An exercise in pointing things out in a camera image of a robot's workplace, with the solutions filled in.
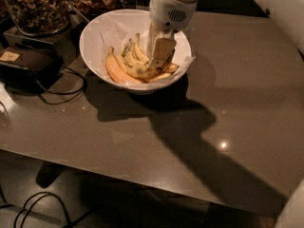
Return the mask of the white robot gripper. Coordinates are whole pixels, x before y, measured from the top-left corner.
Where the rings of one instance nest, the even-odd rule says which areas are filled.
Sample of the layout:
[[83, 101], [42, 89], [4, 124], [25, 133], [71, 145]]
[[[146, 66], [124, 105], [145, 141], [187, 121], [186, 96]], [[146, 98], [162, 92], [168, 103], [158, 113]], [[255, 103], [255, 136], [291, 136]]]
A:
[[176, 41], [161, 33], [185, 29], [196, 11], [198, 0], [150, 0], [146, 55], [151, 68], [163, 67], [174, 54]]

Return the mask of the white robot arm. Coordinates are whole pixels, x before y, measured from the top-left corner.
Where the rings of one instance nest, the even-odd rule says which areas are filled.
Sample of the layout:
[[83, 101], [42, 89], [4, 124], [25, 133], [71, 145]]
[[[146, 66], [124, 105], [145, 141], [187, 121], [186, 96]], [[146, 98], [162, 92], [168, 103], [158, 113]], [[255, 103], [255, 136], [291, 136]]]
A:
[[[304, 50], [304, 0], [254, 0], [263, 11]], [[150, 0], [150, 19], [155, 30], [185, 29], [194, 14], [198, 0]], [[292, 193], [275, 228], [304, 227], [304, 181]]]

